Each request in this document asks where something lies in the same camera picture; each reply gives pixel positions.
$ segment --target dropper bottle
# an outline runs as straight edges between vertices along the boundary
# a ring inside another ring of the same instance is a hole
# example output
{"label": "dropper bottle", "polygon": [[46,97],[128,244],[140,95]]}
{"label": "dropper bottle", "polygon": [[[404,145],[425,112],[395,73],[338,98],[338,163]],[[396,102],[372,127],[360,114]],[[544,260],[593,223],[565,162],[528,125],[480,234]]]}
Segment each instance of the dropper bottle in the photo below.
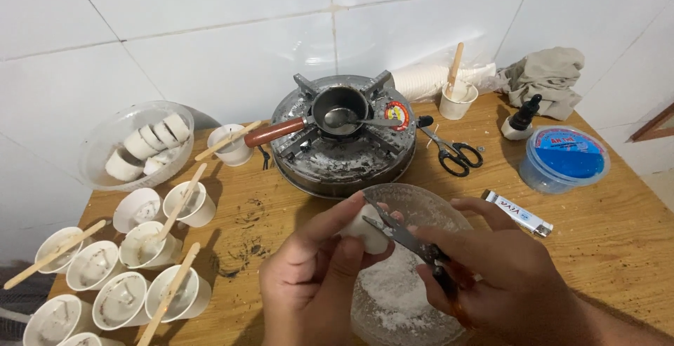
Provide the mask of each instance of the dropper bottle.
{"label": "dropper bottle", "polygon": [[540,94],[535,94],[531,100],[522,104],[522,107],[506,119],[501,126],[501,133],[509,140],[526,140],[534,133],[534,127],[531,126],[531,120],[538,111],[538,104],[543,99]]}

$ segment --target stove burner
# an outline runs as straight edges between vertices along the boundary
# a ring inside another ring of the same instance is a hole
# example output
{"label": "stove burner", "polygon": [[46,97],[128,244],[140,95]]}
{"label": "stove burner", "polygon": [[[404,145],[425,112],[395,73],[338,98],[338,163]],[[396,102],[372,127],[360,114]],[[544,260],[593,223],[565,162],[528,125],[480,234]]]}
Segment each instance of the stove burner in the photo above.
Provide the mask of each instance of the stove burner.
{"label": "stove burner", "polygon": [[334,75],[308,81],[294,79],[299,88],[291,92],[274,111],[272,124],[311,115],[311,104],[320,92],[348,86],[363,94],[369,104],[368,118],[384,118],[391,103],[406,115],[406,125],[390,127],[363,125],[347,135],[321,131],[316,124],[272,141],[274,161],[293,185],[328,198],[345,198],[368,186],[396,180],[407,169],[415,151],[416,123],[405,98],[392,87],[391,74],[376,78]]}

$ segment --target saucepan handle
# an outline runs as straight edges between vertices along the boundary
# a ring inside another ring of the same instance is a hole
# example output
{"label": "saucepan handle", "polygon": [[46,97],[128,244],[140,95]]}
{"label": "saucepan handle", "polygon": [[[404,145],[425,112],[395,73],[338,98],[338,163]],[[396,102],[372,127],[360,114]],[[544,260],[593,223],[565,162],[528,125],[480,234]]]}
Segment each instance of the saucepan handle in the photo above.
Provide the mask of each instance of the saucepan handle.
{"label": "saucepan handle", "polygon": [[298,117],[280,124],[255,129],[243,137],[243,142],[248,147],[256,147],[302,129],[304,129],[304,118]]}

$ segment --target wooden stick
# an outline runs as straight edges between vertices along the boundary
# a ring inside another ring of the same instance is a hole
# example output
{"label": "wooden stick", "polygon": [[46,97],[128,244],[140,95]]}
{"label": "wooden stick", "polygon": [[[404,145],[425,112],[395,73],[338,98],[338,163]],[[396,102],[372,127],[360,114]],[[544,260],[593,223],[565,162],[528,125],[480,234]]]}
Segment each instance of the wooden stick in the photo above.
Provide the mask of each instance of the wooden stick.
{"label": "wooden stick", "polygon": [[190,183],[187,185],[187,189],[185,192],[183,192],[183,196],[180,198],[180,201],[176,206],[173,208],[171,211],[171,215],[168,216],[168,220],[164,223],[164,227],[162,227],[162,230],[157,234],[156,239],[161,242],[166,238],[166,236],[169,234],[169,231],[173,227],[173,223],[178,219],[178,214],[180,214],[181,210],[183,209],[183,206],[187,203],[187,201],[190,199],[190,196],[192,196],[192,192],[194,191],[194,188],[197,187],[197,183],[199,183],[199,179],[201,178],[201,175],[204,173],[204,170],[206,169],[206,163],[202,163],[199,166],[199,169],[197,170],[197,173],[194,174],[192,177],[192,180],[190,180]]}
{"label": "wooden stick", "polygon": [[218,141],[215,145],[209,147],[206,151],[202,152],[201,154],[197,155],[194,157],[195,161],[201,162],[202,159],[209,157],[211,154],[214,152],[222,149],[223,147],[227,146],[228,144],[234,142],[235,140],[238,140],[239,138],[243,137],[244,135],[252,132],[253,130],[257,129],[260,125],[262,125],[262,121],[255,121],[252,124],[244,127],[243,129],[239,130],[238,132],[231,133],[229,136],[223,138],[222,140]]}
{"label": "wooden stick", "polygon": [[154,311],[154,316],[152,316],[150,323],[147,324],[147,328],[145,328],[143,335],[140,337],[140,340],[138,341],[138,346],[148,346],[150,344],[150,340],[152,339],[152,336],[154,336],[154,332],[157,331],[157,326],[159,326],[162,317],[165,315],[167,309],[169,308],[171,300],[173,300],[173,297],[180,288],[180,284],[182,284],[183,280],[185,280],[185,275],[188,272],[190,272],[190,267],[192,266],[192,262],[194,262],[194,258],[196,258],[197,253],[199,252],[199,248],[201,248],[199,242],[193,244],[192,247],[190,247],[190,251],[187,252],[185,260],[180,265],[180,268],[178,268],[178,272],[173,277],[171,284],[168,285],[166,295],[159,303],[157,310]]}
{"label": "wooden stick", "polygon": [[80,242],[82,242],[85,238],[91,236],[91,234],[96,233],[97,231],[101,230],[105,226],[105,220],[100,220],[98,221],[94,226],[90,227],[89,229],[85,230],[81,234],[78,234],[72,238],[66,239],[65,242],[57,247],[54,251],[50,252],[49,254],[45,255],[44,258],[38,260],[33,264],[32,266],[28,267],[27,269],[23,270],[21,273],[16,275],[15,277],[11,278],[5,283],[5,290],[9,290],[19,284],[20,282],[26,280],[30,275],[36,273],[40,268],[46,266],[47,264],[52,263],[56,258],[59,256],[63,255],[66,251],[72,249],[73,247],[77,246]]}
{"label": "wooden stick", "polygon": [[454,89],[454,83],[456,82],[456,75],[459,72],[459,63],[461,63],[461,55],[463,54],[463,42],[459,42],[456,47],[456,54],[454,54],[454,61],[451,63],[450,74],[447,76],[447,89],[445,94],[449,94]]}

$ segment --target hand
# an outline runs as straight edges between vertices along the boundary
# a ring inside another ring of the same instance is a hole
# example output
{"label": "hand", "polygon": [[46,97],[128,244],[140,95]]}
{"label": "hand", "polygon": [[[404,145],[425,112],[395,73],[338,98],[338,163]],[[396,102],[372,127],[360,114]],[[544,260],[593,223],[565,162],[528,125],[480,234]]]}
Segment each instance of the hand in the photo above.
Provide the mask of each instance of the hand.
{"label": "hand", "polygon": [[[477,329],[513,345],[592,345],[579,299],[571,292],[541,242],[531,238],[495,204],[452,200],[460,210],[481,214],[492,231],[451,233],[419,227],[415,235],[437,244],[453,260],[483,277],[458,302]],[[451,304],[427,265],[417,266],[429,303],[449,315]]]}
{"label": "hand", "polygon": [[393,253],[365,253],[359,238],[336,235],[366,204],[362,192],[296,230],[262,263],[264,345],[345,345],[351,341],[351,300],[361,269]]}

